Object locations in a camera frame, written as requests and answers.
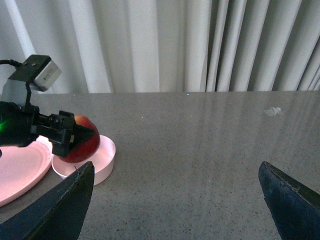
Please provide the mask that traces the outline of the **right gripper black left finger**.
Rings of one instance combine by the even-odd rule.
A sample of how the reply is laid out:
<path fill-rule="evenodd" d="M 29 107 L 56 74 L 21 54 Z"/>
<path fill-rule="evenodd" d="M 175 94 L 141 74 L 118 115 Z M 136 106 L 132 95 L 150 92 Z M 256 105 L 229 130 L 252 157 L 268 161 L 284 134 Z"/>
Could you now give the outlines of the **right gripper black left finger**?
<path fill-rule="evenodd" d="M 87 162 L 31 205 L 0 225 L 2 240 L 76 240 L 91 202 L 95 178 Z"/>

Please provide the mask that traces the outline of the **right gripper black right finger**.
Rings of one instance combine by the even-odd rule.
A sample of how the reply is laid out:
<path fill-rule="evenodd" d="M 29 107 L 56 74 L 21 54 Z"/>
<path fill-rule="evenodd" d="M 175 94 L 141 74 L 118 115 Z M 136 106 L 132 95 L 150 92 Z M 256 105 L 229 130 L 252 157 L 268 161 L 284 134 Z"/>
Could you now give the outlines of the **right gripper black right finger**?
<path fill-rule="evenodd" d="M 258 179 L 265 203 L 283 240 L 320 238 L 320 195 L 267 161 Z"/>

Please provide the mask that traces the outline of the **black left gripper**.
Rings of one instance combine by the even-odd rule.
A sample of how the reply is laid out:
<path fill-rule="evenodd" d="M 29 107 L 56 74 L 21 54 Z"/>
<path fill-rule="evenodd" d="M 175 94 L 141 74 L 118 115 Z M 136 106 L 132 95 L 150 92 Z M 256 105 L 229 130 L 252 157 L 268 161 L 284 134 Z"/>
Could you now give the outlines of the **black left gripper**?
<path fill-rule="evenodd" d="M 24 148 L 39 136 L 52 143 L 52 153 L 67 156 L 72 150 L 88 142 L 95 134 L 91 128 L 78 125 L 75 115 L 60 111 L 43 115 L 37 106 L 23 111 L 13 102 L 0 102 L 0 145 Z"/>

